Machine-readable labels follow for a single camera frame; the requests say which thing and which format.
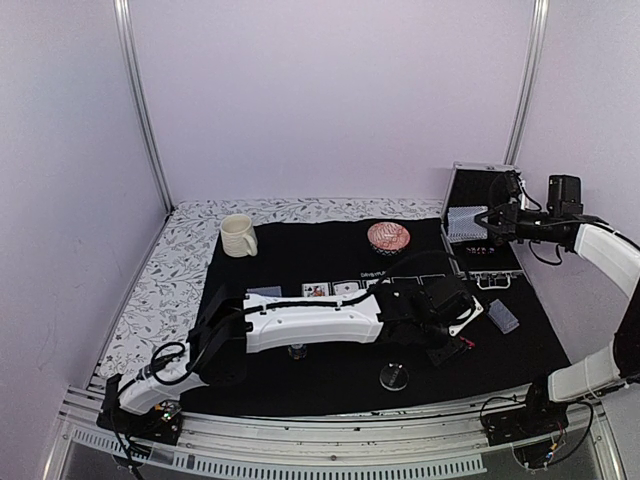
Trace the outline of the three of diamonds card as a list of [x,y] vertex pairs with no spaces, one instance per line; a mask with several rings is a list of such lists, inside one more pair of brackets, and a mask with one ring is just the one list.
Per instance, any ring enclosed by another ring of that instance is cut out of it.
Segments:
[[347,295],[358,291],[361,285],[358,281],[342,281],[333,283],[335,295]]

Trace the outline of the blue playing card deck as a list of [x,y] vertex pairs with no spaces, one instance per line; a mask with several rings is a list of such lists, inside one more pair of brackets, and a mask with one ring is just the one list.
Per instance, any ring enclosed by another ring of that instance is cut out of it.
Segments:
[[450,207],[447,211],[447,238],[450,243],[480,241],[488,239],[485,227],[475,222],[477,215],[488,211],[487,206]]

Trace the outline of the queen of spades card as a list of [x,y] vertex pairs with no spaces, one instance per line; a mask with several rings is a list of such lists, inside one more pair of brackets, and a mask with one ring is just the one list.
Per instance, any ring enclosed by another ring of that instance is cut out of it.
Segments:
[[327,282],[305,283],[302,285],[302,294],[304,297],[330,296],[330,284]]

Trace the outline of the stack of poker chips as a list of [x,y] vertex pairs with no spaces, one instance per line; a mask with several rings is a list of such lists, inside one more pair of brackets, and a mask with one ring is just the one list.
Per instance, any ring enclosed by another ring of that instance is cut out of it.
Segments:
[[295,361],[299,361],[305,359],[307,356],[307,346],[306,345],[290,345],[288,347],[289,357]]

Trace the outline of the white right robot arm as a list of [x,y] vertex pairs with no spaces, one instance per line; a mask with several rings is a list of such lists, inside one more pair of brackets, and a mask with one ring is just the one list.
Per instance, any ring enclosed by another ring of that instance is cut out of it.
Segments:
[[517,427],[537,436],[556,417],[553,403],[594,398],[639,383],[639,246],[584,211],[577,177],[553,175],[542,200],[519,172],[490,179],[474,222],[490,241],[521,245],[528,279],[551,315],[570,364],[534,381],[536,399]]

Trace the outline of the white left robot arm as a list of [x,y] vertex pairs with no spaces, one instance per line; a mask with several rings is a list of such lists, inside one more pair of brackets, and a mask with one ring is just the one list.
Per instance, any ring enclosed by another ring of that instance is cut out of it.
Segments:
[[389,277],[384,272],[364,288],[329,296],[247,293],[235,302],[215,295],[185,340],[158,347],[132,378],[108,379],[101,411],[138,434],[151,414],[170,420],[166,405],[182,393],[238,380],[250,354],[324,343],[447,344],[484,310],[455,275],[427,284]]

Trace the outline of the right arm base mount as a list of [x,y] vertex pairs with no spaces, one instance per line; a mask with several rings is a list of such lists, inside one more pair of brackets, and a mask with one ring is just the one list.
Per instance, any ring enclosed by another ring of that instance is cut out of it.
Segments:
[[[486,413],[485,409],[498,401],[510,402],[515,408]],[[569,425],[567,402],[554,402],[549,397],[545,381],[530,384],[523,400],[516,395],[511,397],[494,396],[486,400],[479,414],[490,446],[532,439],[546,434],[557,433],[556,440],[548,440],[542,445],[517,447],[513,454],[516,461],[529,470],[549,467],[555,458],[560,441]]]

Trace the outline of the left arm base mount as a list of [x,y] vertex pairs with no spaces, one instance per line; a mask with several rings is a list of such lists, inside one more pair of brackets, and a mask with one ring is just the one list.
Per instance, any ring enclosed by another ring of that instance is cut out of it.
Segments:
[[96,425],[121,436],[176,446],[183,425],[179,402],[177,400],[155,401],[150,410],[140,415],[126,412],[121,407],[122,391],[133,381],[130,380],[120,386],[121,380],[121,374],[116,374],[107,380]]

